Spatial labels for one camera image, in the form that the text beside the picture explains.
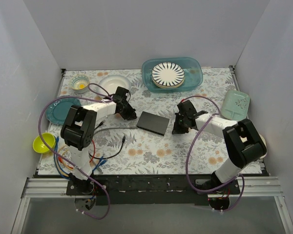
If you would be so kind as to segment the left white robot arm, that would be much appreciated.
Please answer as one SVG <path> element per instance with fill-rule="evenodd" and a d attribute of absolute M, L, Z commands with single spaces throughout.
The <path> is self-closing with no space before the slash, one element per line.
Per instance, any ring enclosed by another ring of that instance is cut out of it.
<path fill-rule="evenodd" d="M 117 87 L 116 93 L 90 105 L 72 105 L 61 129 L 61 138 L 69 147 L 73 172 L 69 178 L 73 186 L 83 195 L 94 190 L 90 180 L 93 169 L 89 162 L 89 146 L 92 143 L 96 121 L 109 115 L 120 114 L 125 120 L 137 118 L 135 109 L 129 104 L 130 91 Z"/>

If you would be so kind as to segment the white deep plate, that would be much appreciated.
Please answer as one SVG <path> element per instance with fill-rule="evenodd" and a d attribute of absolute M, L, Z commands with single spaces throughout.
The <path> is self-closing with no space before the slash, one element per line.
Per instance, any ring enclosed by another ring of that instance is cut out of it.
<path fill-rule="evenodd" d="M 131 90 L 131 82 L 128 78 L 121 75 L 110 75 L 103 78 L 99 82 L 99 87 L 97 87 L 97 92 L 106 95 L 107 91 L 109 94 L 114 94 L 118 87 L 123 87 Z"/>

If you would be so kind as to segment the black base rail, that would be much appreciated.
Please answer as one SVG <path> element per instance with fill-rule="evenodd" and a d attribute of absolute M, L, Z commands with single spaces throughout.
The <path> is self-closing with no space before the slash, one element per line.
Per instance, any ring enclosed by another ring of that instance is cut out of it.
<path fill-rule="evenodd" d="M 209 175 L 190 175 L 190 180 L 200 185 Z M 95 175 L 94 179 L 106 186 L 110 203 L 116 204 L 194 204 L 208 206 L 208 195 L 199 195 L 188 184 L 185 175 Z M 96 204 L 107 205 L 104 191 L 94 185 Z M 237 180 L 227 186 L 230 195 L 238 195 Z M 71 180 L 66 195 L 90 197 L 93 192 L 82 193 Z"/>

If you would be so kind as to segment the teal plastic container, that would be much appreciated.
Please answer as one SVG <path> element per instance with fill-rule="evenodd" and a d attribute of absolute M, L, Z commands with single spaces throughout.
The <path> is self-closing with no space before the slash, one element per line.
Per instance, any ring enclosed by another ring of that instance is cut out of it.
<path fill-rule="evenodd" d="M 193 58 L 157 58 L 143 63 L 142 80 L 152 93 L 185 92 L 203 83 L 203 72 Z"/>

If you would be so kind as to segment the aluminium frame rail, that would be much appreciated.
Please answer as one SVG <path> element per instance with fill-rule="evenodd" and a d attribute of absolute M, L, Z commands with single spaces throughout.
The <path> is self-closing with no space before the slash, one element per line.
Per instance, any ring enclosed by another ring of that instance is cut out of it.
<path fill-rule="evenodd" d="M 67 185 L 68 181 L 62 178 L 27 179 L 11 233 L 21 233 L 30 198 L 65 198 L 64 193 L 66 192 Z M 293 224 L 285 204 L 283 190 L 277 177 L 246 177 L 243 196 L 273 197 L 275 199 L 285 233 L 293 234 Z"/>

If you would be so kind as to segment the floral table mat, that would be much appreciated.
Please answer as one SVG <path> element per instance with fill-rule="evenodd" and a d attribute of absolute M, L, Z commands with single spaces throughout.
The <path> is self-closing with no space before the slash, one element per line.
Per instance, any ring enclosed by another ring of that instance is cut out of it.
<path fill-rule="evenodd" d="M 228 90 L 235 89 L 228 68 L 203 68 L 203 83 L 195 90 L 182 93 L 159 94 L 150 92 L 144 85 L 141 70 L 81 71 L 93 85 L 109 75 L 122 75 L 131 82 L 130 105 L 137 115 L 143 111 L 169 119 L 164 136 L 136 128 L 136 121 L 126 121 L 120 115 L 109 116 L 102 122 L 100 132 L 94 136 L 89 150 L 98 160 L 107 158 L 100 166 L 106 175 L 130 174 L 183 174 L 186 157 L 196 136 L 194 130 L 184 135 L 173 135 L 172 128 L 177 104 L 189 98 L 197 111 L 211 114 L 223 103 Z M 191 151 L 188 172 L 211 174 L 219 168 L 228 154 L 223 139 L 203 132 Z"/>

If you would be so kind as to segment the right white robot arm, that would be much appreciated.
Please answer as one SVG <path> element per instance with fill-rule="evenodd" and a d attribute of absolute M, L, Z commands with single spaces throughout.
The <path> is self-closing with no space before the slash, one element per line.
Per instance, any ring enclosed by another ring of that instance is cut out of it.
<path fill-rule="evenodd" d="M 247 118 L 241 121 L 227 120 L 219 117 L 217 113 L 197 112 L 189 100 L 181 101 L 177 107 L 178 112 L 175 114 L 172 134 L 185 134 L 189 132 L 189 129 L 197 131 L 188 150 L 185 165 L 186 179 L 189 186 L 195 191 L 222 194 L 229 188 L 229 183 L 235 180 L 244 168 L 266 156 L 267 147 L 264 139 L 251 120 Z M 190 180 L 188 162 L 194 144 L 203 131 L 225 141 L 229 158 L 211 174 L 210 180 L 197 187 Z"/>

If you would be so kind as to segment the mint green square tray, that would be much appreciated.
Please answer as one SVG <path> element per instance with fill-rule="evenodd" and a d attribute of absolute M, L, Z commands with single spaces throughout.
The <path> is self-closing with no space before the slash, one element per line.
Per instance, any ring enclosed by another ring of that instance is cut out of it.
<path fill-rule="evenodd" d="M 222 117 L 241 121 L 247 117 L 250 96 L 237 90 L 228 90 L 221 107 Z"/>

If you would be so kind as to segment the small patterned bowl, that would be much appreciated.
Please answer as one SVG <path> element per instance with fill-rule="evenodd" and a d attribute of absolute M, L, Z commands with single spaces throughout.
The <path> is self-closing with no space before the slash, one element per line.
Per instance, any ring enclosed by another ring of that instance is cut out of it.
<path fill-rule="evenodd" d="M 82 94 L 88 91 L 89 84 L 90 79 L 88 76 L 76 75 L 71 78 L 69 86 L 75 93 Z"/>

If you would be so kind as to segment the black network switch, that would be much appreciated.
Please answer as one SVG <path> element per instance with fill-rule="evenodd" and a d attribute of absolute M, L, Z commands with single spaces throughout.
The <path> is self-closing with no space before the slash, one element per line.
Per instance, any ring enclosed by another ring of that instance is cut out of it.
<path fill-rule="evenodd" d="M 164 136 L 169 119 L 143 111 L 137 122 L 137 128 Z"/>

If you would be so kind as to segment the striped blue white plate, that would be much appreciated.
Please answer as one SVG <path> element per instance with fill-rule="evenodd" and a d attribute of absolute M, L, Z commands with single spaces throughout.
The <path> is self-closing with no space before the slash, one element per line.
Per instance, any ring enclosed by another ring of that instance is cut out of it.
<path fill-rule="evenodd" d="M 163 62 L 153 67 L 151 77 L 160 88 L 177 88 L 184 83 L 185 71 L 176 63 Z"/>

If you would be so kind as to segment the lime green bowl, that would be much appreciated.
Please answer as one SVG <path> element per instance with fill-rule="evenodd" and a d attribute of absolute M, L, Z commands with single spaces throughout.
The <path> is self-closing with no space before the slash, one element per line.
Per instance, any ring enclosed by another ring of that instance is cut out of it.
<path fill-rule="evenodd" d="M 51 133 L 42 133 L 42 137 L 47 145 L 54 149 L 56 145 L 56 138 Z M 37 136 L 32 144 L 33 150 L 39 154 L 46 154 L 50 152 L 50 149 L 45 145 L 40 136 Z"/>

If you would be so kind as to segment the teal scalloped plate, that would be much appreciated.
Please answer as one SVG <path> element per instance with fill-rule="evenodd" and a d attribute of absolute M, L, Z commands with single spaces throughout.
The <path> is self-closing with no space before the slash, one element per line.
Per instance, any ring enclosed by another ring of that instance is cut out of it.
<path fill-rule="evenodd" d="M 47 120 L 56 125 L 63 125 L 72 105 L 80 106 L 80 100 L 73 96 L 62 96 L 52 101 L 45 111 Z"/>

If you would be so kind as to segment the cream square dish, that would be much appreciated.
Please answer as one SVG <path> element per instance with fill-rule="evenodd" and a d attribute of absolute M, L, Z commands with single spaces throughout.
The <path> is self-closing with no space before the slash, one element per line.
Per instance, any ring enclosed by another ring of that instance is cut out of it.
<path fill-rule="evenodd" d="M 267 152 L 268 152 L 267 144 L 266 144 L 266 141 L 265 141 L 264 137 L 261 134 L 259 134 L 259 136 L 260 136 L 261 140 L 263 141 L 264 146 L 266 147 L 266 153 L 263 156 L 260 157 L 260 159 L 263 159 L 264 157 L 266 157 Z"/>

